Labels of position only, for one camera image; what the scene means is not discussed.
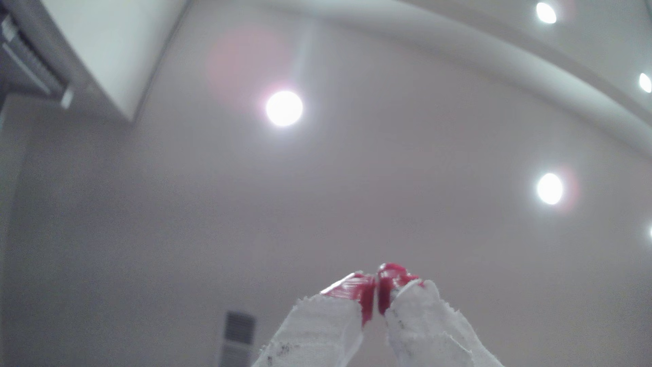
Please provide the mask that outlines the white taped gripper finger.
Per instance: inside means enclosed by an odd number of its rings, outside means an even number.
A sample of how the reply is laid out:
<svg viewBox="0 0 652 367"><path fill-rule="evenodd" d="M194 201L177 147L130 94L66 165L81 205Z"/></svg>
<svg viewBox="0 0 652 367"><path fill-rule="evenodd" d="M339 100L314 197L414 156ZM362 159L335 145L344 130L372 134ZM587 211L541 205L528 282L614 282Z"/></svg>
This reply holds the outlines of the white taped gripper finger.
<svg viewBox="0 0 652 367"><path fill-rule="evenodd" d="M372 319L376 277L354 272L298 299L253 366L347 366Z"/></svg>
<svg viewBox="0 0 652 367"><path fill-rule="evenodd" d="M379 267L378 309L397 366L503 366L433 281L399 264Z"/></svg>

